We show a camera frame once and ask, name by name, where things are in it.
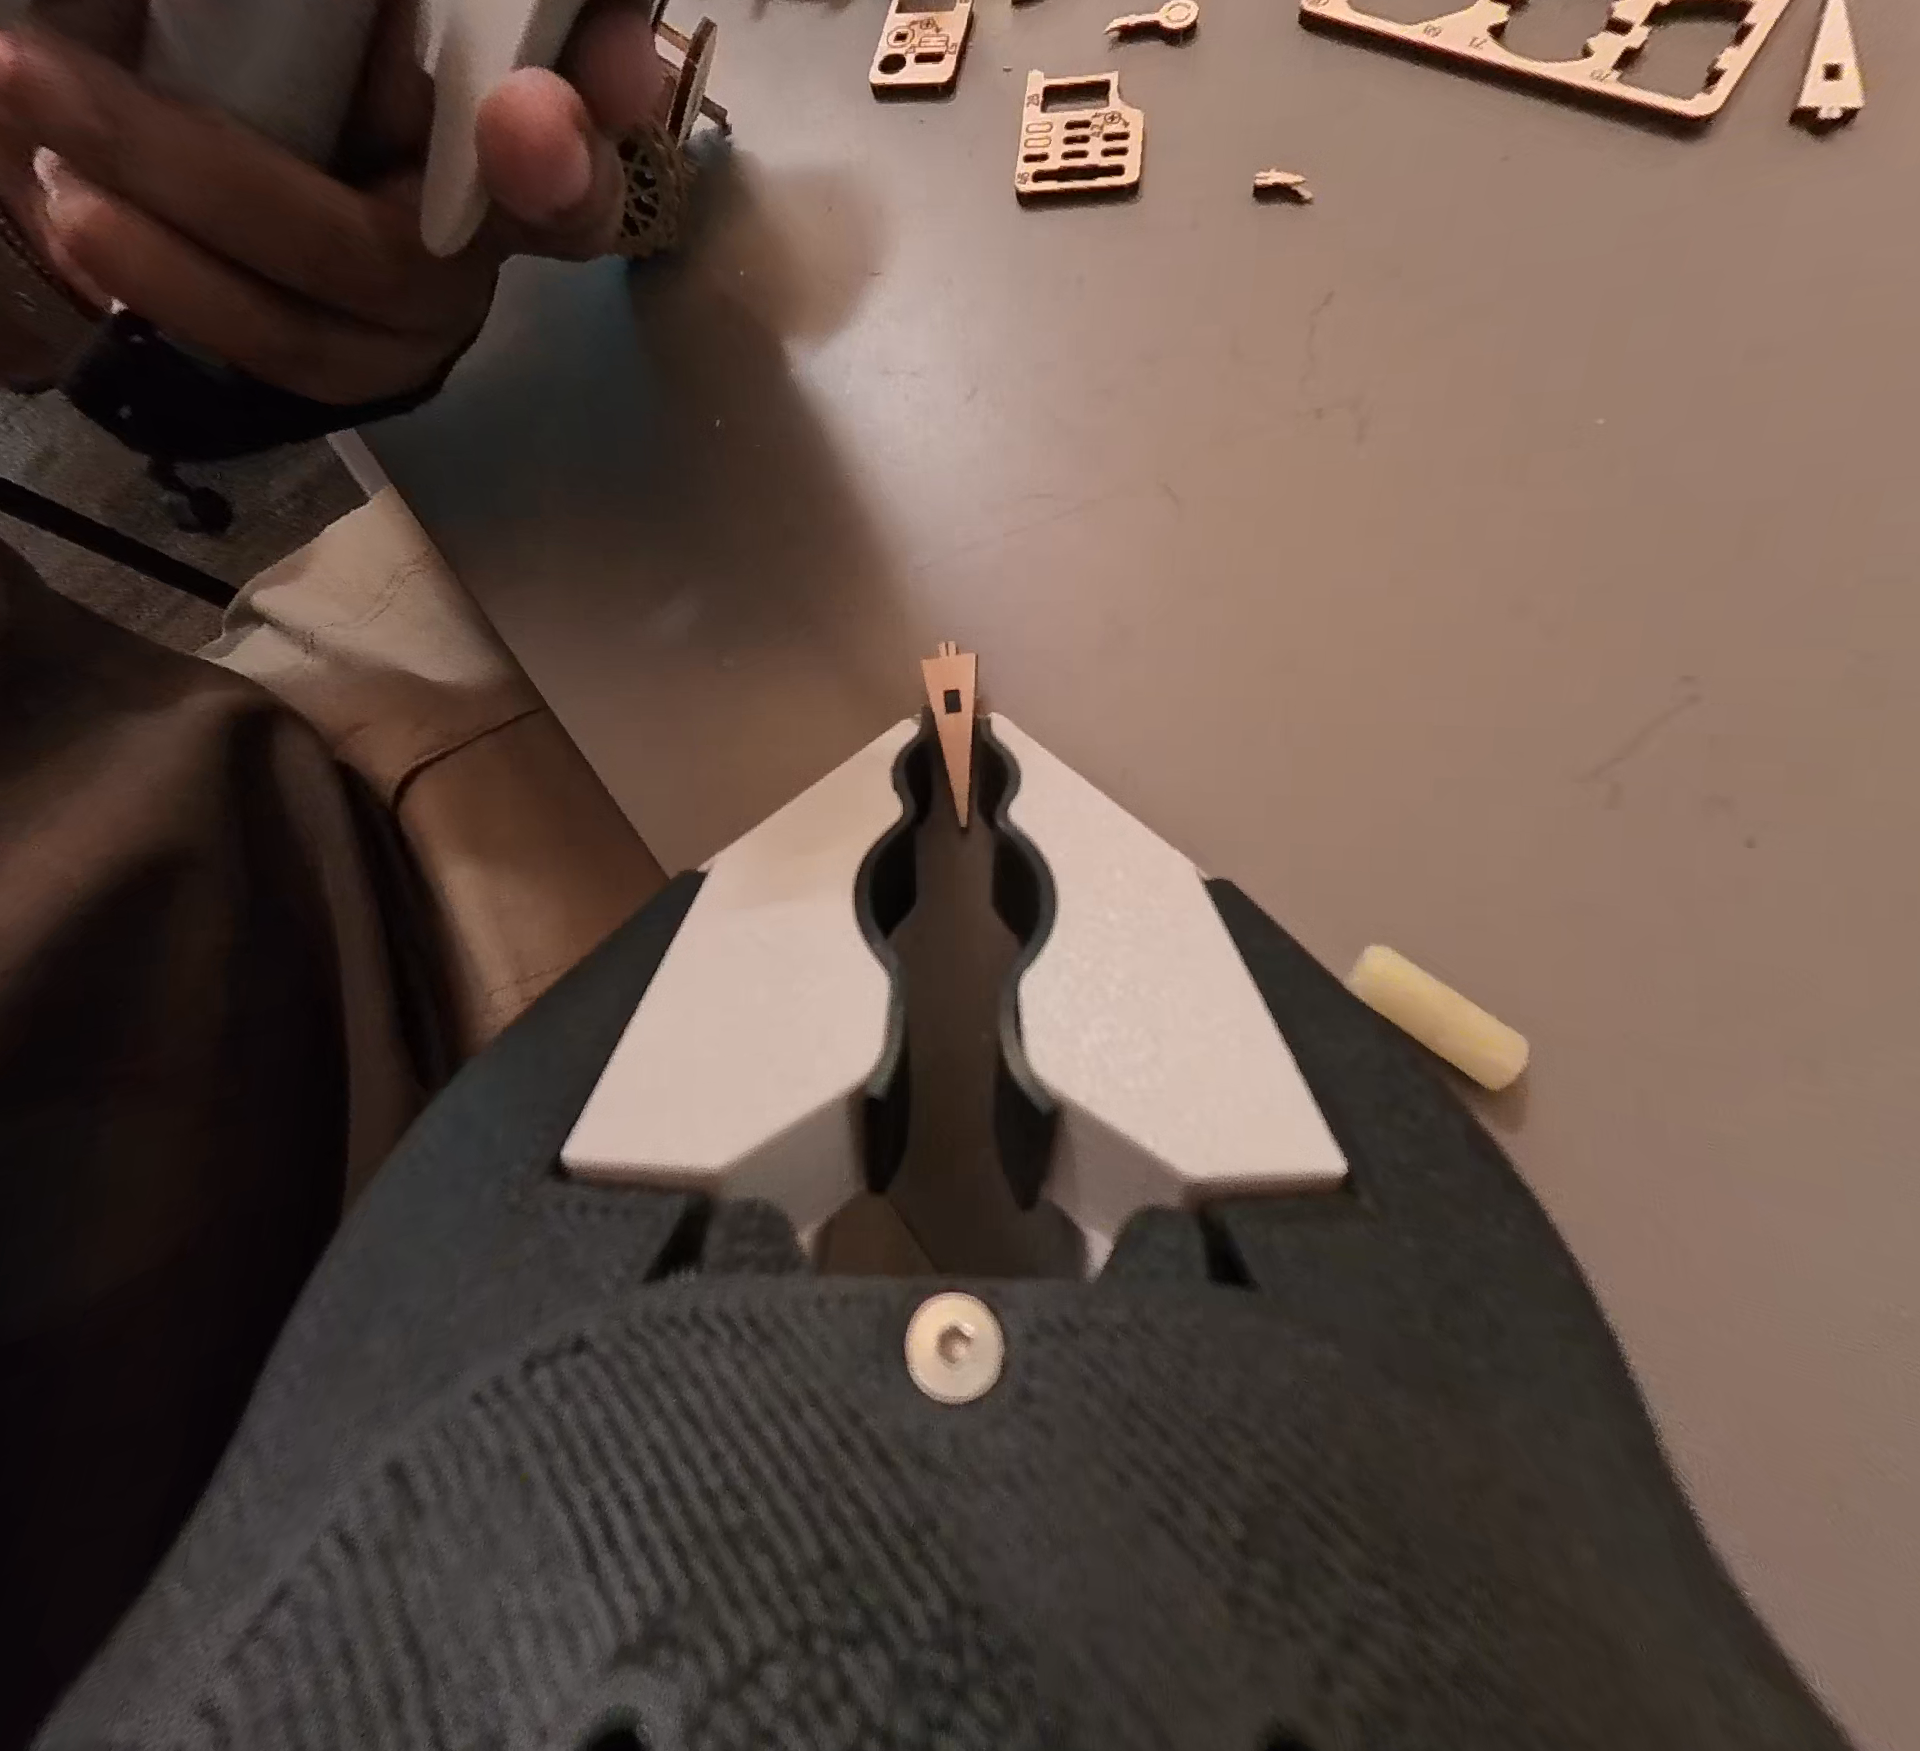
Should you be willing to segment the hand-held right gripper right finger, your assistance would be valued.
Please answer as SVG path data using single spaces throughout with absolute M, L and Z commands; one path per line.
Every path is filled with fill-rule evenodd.
M 1143 1210 L 1323 1194 L 1347 1162 L 1213 886 L 1178 848 L 990 715 L 990 898 L 1014 940 L 994 1143 L 1021 1210 L 1084 1262 Z

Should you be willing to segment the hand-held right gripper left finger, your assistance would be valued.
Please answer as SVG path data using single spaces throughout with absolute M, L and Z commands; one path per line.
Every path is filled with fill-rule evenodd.
M 868 1185 L 895 976 L 858 882 L 910 836 L 914 719 L 708 860 L 559 1162 L 591 1186 L 769 1205 L 811 1247 Z

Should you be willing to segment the small wooden wedge piece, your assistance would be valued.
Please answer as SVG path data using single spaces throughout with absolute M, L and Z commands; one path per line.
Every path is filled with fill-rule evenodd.
M 922 660 L 922 680 L 941 743 L 954 817 L 973 821 L 973 755 L 976 735 L 976 654 L 941 640 Z
M 1822 0 L 1791 120 L 1806 132 L 1835 132 L 1864 110 L 1864 81 L 1850 0 Z

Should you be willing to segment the grey desk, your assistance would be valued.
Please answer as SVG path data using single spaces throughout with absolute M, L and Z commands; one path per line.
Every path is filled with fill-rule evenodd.
M 1848 0 L 1850 126 L 1795 0 L 1694 136 L 1299 0 L 976 0 L 880 103 L 887 3 L 674 0 L 685 253 L 516 265 L 366 456 L 669 867 L 950 638 L 1330 969 L 1516 1027 L 1485 1116 L 1702 1522 L 1917 1748 L 1917 0 Z M 1134 198 L 1018 203 L 1035 67 L 1120 75 Z

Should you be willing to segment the person's left hand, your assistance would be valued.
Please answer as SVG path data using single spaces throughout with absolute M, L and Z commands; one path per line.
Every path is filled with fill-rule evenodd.
M 474 127 L 483 229 L 433 254 L 416 4 L 386 0 L 336 174 L 79 37 L 7 32 L 4 203 L 79 298 L 177 347 L 328 405 L 413 391 L 476 340 L 511 261 L 612 250 L 616 151 L 659 124 L 669 87 L 648 8 L 595 0 L 559 69 L 492 89 Z

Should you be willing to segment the cream wax stick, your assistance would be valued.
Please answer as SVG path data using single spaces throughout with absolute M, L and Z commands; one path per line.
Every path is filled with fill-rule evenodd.
M 1513 1088 L 1530 1067 L 1530 1041 L 1443 979 L 1385 945 L 1365 946 L 1347 988 L 1482 1092 Z

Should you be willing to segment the person's beige pants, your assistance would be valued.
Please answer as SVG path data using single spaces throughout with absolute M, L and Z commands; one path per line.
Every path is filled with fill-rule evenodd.
M 396 826 L 461 1057 L 667 882 L 396 491 L 249 582 L 202 657 L 295 708 Z

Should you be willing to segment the small wooden wheel assembly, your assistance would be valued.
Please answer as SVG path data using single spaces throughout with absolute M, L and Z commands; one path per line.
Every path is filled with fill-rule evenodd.
M 612 253 L 645 261 L 676 250 L 689 220 L 695 184 L 691 143 L 708 121 L 730 132 L 730 117 L 708 96 L 718 24 L 702 17 L 692 32 L 659 24 L 657 37 L 678 52 L 664 121 L 636 132 L 617 148 L 620 217 Z

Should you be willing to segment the person's brown shirt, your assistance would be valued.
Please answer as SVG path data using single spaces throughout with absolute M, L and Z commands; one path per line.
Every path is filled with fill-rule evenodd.
M 409 898 L 308 721 L 4 548 L 4 1748 L 169 1552 L 420 1112 Z

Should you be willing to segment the small wooden rectangular panel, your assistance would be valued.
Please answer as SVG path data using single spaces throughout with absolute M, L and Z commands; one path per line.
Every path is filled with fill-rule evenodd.
M 973 35 L 975 0 L 905 11 L 889 0 L 874 48 L 868 89 L 880 103 L 922 103 L 953 96 Z

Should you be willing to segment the wooden keypad-like panel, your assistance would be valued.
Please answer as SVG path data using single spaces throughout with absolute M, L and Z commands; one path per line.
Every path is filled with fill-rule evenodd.
M 1111 69 L 1030 69 L 1021 96 L 1014 195 L 1025 210 L 1134 198 L 1143 172 L 1143 111 Z

